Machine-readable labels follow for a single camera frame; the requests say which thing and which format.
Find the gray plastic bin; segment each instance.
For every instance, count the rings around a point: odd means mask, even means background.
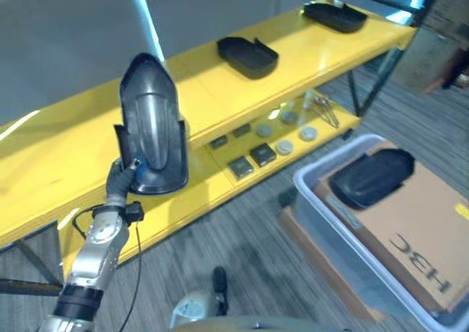
[[[319,178],[384,140],[374,134],[360,136],[297,171],[295,218],[367,306],[392,315],[412,314],[432,332],[467,332],[469,298],[453,313],[426,311],[311,190]]]

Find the cardboard box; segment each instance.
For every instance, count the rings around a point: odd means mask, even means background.
[[[369,308],[357,296],[352,287],[335,269],[330,260],[321,251],[301,225],[295,220],[293,209],[286,207],[280,215],[280,224],[287,231],[296,245],[305,254],[308,263],[327,281],[329,287],[340,297],[344,305],[354,316],[373,322],[383,321],[385,315]]]
[[[458,51],[459,43],[455,39],[420,28],[393,71],[391,80],[414,94],[423,94]]]
[[[424,26],[469,46],[469,0],[436,0],[424,19]]]
[[[468,201],[420,163],[365,210],[340,202],[328,176],[314,192],[428,311],[452,311],[469,293]]]

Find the yellow shelf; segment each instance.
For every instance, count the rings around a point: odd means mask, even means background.
[[[293,10],[233,34],[258,37],[279,53],[265,78],[234,71],[215,42],[170,58],[190,151],[394,46],[404,48],[414,31],[370,14],[360,31],[340,34]],[[103,201],[109,166],[119,157],[112,128],[122,121],[118,86],[119,79],[43,108],[0,143],[0,246]]]
[[[266,115],[252,121],[251,132],[240,138],[235,138],[231,133],[228,134],[228,143],[216,150],[206,146],[193,151],[189,160],[190,182],[182,191],[162,197],[129,196],[130,202],[139,200],[145,211],[145,219],[139,224],[142,248],[150,247],[299,157],[340,136],[350,128],[355,128],[360,122],[359,118],[345,111],[339,105],[333,104],[333,110],[340,121],[340,127],[335,129],[314,111],[304,111],[301,106],[301,98],[297,100],[294,106],[288,104],[280,108],[279,117],[276,119],[268,119]],[[285,109],[298,112],[298,123],[285,125],[281,122],[280,115]],[[270,125],[273,128],[272,136],[265,139],[258,137],[255,130],[259,124]],[[317,129],[318,136],[315,140],[303,141],[300,139],[298,135],[300,127],[306,125]],[[258,167],[249,156],[249,150],[262,143],[267,142],[275,149],[277,142],[284,139],[291,141],[294,146],[293,152],[287,156],[277,155],[274,161],[264,167]],[[254,167],[254,172],[238,181],[227,164],[240,156],[246,156]],[[97,204],[99,201],[98,196],[91,204]],[[83,228],[88,228],[90,222],[91,214],[88,214],[81,218],[79,224]],[[129,241],[122,249],[121,262],[130,259],[138,252],[133,226],[130,229]],[[59,236],[64,254],[64,273],[67,275],[84,241],[70,224],[59,230]]]

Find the metal clip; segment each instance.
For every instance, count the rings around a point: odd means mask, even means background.
[[[333,107],[329,103],[329,97],[327,95],[320,94],[314,91],[314,102],[317,106],[315,111],[325,120],[329,125],[335,129],[340,127],[339,120],[337,119],[336,113]]]

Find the black cable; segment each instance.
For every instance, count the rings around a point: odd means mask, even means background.
[[[140,245],[140,234],[139,234],[139,223],[136,223],[135,226],[135,232],[137,234],[137,243],[139,245],[139,273],[137,273],[137,283],[135,286],[135,292],[133,293],[133,298],[132,298],[132,303],[130,304],[129,312],[127,313],[127,316],[125,317],[124,322],[122,323],[122,326],[119,329],[119,332],[122,332],[125,328],[125,325],[127,325],[127,322],[129,320],[130,314],[132,314],[133,306],[135,305],[135,300],[137,299],[137,293],[139,292],[139,286],[140,286],[140,276],[141,276],[141,245]]]
[[[84,213],[88,213],[89,211],[93,211],[93,210],[97,209],[100,206],[103,206],[103,204],[98,204],[98,205],[93,205],[93,206],[87,207],[86,209],[80,211],[79,213],[77,213],[76,215],[73,216],[72,226],[73,226],[73,228],[75,228],[78,231],[78,233],[80,233],[80,236],[82,236],[82,238],[85,239],[85,240],[86,240],[86,233],[78,225],[78,222],[77,222],[78,217],[80,217]]]

